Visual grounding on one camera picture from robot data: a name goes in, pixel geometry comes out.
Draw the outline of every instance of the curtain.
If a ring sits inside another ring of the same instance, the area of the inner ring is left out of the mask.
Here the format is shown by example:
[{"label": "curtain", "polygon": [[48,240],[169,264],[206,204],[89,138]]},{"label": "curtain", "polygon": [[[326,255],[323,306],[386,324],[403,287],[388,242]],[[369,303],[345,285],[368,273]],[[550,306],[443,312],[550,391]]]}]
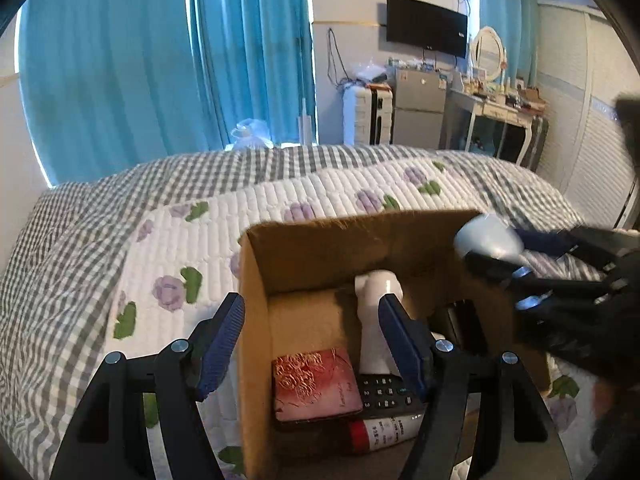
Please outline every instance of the curtain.
[{"label": "curtain", "polygon": [[222,147],[204,133],[185,0],[28,0],[18,62],[52,184]]},{"label": "curtain", "polygon": [[189,19],[207,135],[225,144],[254,118],[274,143],[298,142],[315,110],[307,0],[190,0]]},{"label": "curtain", "polygon": [[507,76],[536,83],[538,0],[480,0],[480,27],[493,27],[507,49]]}]

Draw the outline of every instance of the black remote control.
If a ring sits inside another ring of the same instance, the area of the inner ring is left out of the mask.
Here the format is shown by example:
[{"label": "black remote control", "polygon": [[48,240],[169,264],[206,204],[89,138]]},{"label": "black remote control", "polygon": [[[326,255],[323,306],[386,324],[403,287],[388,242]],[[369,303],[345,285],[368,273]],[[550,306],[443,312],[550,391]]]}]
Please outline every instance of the black remote control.
[{"label": "black remote control", "polygon": [[400,377],[361,374],[357,380],[362,398],[362,412],[358,418],[412,415],[426,409],[426,404],[404,386]]}]

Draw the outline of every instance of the gray mini fridge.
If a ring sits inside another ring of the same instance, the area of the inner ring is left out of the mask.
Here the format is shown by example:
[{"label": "gray mini fridge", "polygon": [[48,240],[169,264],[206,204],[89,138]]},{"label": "gray mini fridge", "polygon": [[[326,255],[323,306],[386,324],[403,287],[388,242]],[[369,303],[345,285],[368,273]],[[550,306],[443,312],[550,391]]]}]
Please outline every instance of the gray mini fridge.
[{"label": "gray mini fridge", "polygon": [[396,69],[392,143],[444,148],[442,118],[447,96],[446,79],[437,72]]}]

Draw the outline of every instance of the purple flower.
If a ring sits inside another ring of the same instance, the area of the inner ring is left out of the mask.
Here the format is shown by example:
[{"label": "purple flower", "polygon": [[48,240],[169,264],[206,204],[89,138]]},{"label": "purple flower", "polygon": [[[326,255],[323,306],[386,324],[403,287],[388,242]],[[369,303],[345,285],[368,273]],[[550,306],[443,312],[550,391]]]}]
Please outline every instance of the purple flower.
[{"label": "purple flower", "polygon": [[120,291],[120,295],[118,297],[118,316],[124,312],[124,308],[127,306],[127,295],[124,293],[124,290]]},{"label": "purple flower", "polygon": [[174,218],[184,218],[191,211],[189,204],[174,205],[169,209],[169,214]]},{"label": "purple flower", "polygon": [[382,207],[382,202],[373,191],[362,189],[356,193],[356,206],[367,213],[375,213]]},{"label": "purple flower", "polygon": [[181,280],[173,276],[163,276],[154,283],[152,294],[158,300],[158,305],[173,312],[182,308],[187,293]]},{"label": "purple flower", "polygon": [[136,239],[136,241],[141,242],[146,237],[148,237],[151,234],[151,231],[153,230],[154,230],[153,221],[150,219],[145,220],[145,222],[140,226],[140,229],[138,231],[138,238]]},{"label": "purple flower", "polygon": [[236,277],[240,278],[240,253],[233,253],[229,260],[229,270]]},{"label": "purple flower", "polygon": [[404,170],[404,179],[414,184],[414,186],[421,186],[427,181],[427,178],[424,176],[422,170],[420,168],[416,168],[415,166],[406,168]]},{"label": "purple flower", "polygon": [[308,203],[299,204],[294,202],[291,207],[284,211],[285,222],[303,222],[305,220],[313,220],[316,213]]},{"label": "purple flower", "polygon": [[547,399],[546,405],[558,431],[566,431],[578,416],[573,397]]}]

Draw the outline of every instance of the table leg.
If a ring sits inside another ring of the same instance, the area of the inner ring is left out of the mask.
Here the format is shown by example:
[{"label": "table leg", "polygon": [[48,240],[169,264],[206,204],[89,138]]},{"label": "table leg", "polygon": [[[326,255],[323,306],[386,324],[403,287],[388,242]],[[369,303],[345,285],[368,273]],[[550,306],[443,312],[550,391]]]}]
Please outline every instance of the table leg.
[{"label": "table leg", "polygon": [[533,138],[533,131],[531,129],[531,123],[528,123],[524,128],[524,143],[522,145],[522,149],[520,150],[520,155],[518,155],[518,160],[516,160],[516,164],[519,166],[522,164],[522,160],[524,156],[527,154],[527,150],[529,149],[529,145],[531,144],[531,139]]},{"label": "table leg", "polygon": [[504,147],[504,137],[507,136],[507,126],[508,126],[508,123],[504,123],[504,126],[502,127],[502,137],[500,137],[500,146],[498,146],[498,153],[495,155],[495,158],[500,158],[500,156],[502,155],[502,149]]},{"label": "table leg", "polygon": [[469,121],[469,132],[466,134],[466,146],[465,151],[468,152],[471,148],[471,136],[474,133],[474,126],[476,126],[476,108],[471,112],[471,120]]}]

